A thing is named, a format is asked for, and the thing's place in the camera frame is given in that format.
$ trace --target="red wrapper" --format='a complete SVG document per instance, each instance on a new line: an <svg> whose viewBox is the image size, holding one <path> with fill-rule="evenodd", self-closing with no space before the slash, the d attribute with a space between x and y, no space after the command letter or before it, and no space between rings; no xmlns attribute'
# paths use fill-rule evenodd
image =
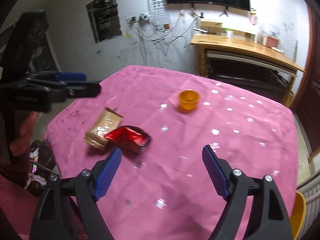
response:
<svg viewBox="0 0 320 240"><path fill-rule="evenodd" d="M150 136L142 129L134 126L122 126L104 136L119 148L141 153L150 141Z"/></svg>

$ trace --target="pink tablecloth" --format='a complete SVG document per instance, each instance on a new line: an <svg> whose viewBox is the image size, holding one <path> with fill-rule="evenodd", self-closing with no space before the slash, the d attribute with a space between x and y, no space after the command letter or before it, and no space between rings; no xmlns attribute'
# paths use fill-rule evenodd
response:
<svg viewBox="0 0 320 240"><path fill-rule="evenodd" d="M48 125L63 178L107 157L83 141L105 107L152 137L136 159L123 156L100 212L116 240L207 240L225 202L202 162L211 144L220 158L247 176L274 177L291 214L297 181L297 141L292 112L279 103L229 84L161 68L128 66L101 82L102 93L79 99ZM197 91L195 111L177 111L178 94ZM246 205L237 239L251 209Z"/></svg>

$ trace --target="wooden shelf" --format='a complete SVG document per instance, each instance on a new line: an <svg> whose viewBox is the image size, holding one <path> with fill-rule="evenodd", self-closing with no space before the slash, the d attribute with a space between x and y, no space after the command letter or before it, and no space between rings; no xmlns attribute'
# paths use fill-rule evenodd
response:
<svg viewBox="0 0 320 240"><path fill-rule="evenodd" d="M295 71L305 72L297 63L287 56L274 51L259 43L237 38L227 38L219 35L197 35L194 34L191 44L204 47L205 49L215 49L231 51L244 55L253 56L272 63L276 63Z"/></svg>

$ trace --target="metal screw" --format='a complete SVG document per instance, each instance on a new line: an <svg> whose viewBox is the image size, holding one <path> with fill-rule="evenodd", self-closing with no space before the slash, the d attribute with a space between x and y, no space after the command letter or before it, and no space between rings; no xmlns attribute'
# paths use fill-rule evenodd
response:
<svg viewBox="0 0 320 240"><path fill-rule="evenodd" d="M51 175L50 176L50 180L51 181L56 181L58 179L58 176L57 175Z"/></svg>
<svg viewBox="0 0 320 240"><path fill-rule="evenodd" d="M81 175L84 177L88 177L90 175L90 171L89 170L84 170L81 172Z"/></svg>
<svg viewBox="0 0 320 240"><path fill-rule="evenodd" d="M75 92L72 89L69 89L69 95L73 97L75 95Z"/></svg>
<svg viewBox="0 0 320 240"><path fill-rule="evenodd" d="M273 181L273 178L270 175L267 175L264 178L266 179L266 181L269 181L269 182Z"/></svg>
<svg viewBox="0 0 320 240"><path fill-rule="evenodd" d="M235 170L233 170L233 174L236 175L236 176L240 176L242 174L242 171L238 170L238 169L235 169Z"/></svg>

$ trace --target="blue gripper pad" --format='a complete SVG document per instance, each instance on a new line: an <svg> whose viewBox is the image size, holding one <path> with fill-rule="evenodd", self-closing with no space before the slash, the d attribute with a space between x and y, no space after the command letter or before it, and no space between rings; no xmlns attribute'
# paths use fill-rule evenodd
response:
<svg viewBox="0 0 320 240"><path fill-rule="evenodd" d="M103 168L102 172L95 182L93 193L93 198L95 199L95 201L98 201L101 197L106 195L120 163L121 150L117 148L113 152L113 155L111 156L109 161L106 162L106 166Z"/></svg>
<svg viewBox="0 0 320 240"><path fill-rule="evenodd" d="M215 158L213 154L211 147L206 145L202 150L202 160L218 195L222 196L224 200L227 200L230 195L227 177L223 173L217 158Z"/></svg>
<svg viewBox="0 0 320 240"><path fill-rule="evenodd" d="M61 72L55 75L56 81L86 81L87 76L84 73Z"/></svg>

